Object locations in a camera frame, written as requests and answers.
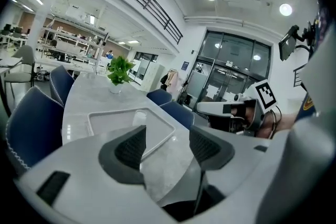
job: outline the green plant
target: green plant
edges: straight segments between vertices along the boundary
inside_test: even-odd
[[[130,78],[127,75],[127,71],[132,69],[134,66],[135,65],[133,63],[128,62],[122,56],[113,58],[109,67],[111,74],[109,74],[107,77],[115,86],[118,84],[123,84],[124,82],[129,82]]]

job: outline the navy chair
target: navy chair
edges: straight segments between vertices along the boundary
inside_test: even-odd
[[[51,97],[59,102],[63,107],[65,106],[74,81],[75,80],[64,68],[64,66],[59,66],[50,73]]]
[[[163,105],[172,100],[172,95],[162,89],[147,93],[147,97],[157,105]]]
[[[6,128],[7,152],[16,160],[14,167],[27,170],[62,146],[63,111],[60,103],[39,88],[28,90]]]
[[[194,124],[194,114],[176,102],[169,102],[160,106],[170,116],[190,130]]]

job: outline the potted plant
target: potted plant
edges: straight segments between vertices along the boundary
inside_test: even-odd
[[[125,82],[129,82],[130,78],[127,75],[127,71],[132,69],[135,65],[128,62],[124,57],[119,56],[111,60],[109,67],[109,74],[107,77],[111,80],[110,91],[112,93],[119,93],[122,85]]]

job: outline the white pot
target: white pot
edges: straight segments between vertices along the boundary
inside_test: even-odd
[[[110,92],[118,94],[121,91],[122,84],[118,84],[117,86],[111,83]]]

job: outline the blue chair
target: blue chair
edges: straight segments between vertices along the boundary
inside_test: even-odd
[[[176,102],[169,102],[160,106],[170,116],[190,130],[194,124],[194,114]]]
[[[162,89],[149,92],[146,96],[157,105],[163,105],[172,100],[172,95]]]
[[[15,108],[6,128],[9,152],[29,169],[62,146],[63,107],[32,87]]]
[[[64,68],[64,66],[59,66],[50,73],[51,97],[59,102],[63,107],[65,106],[74,81],[75,80]]]

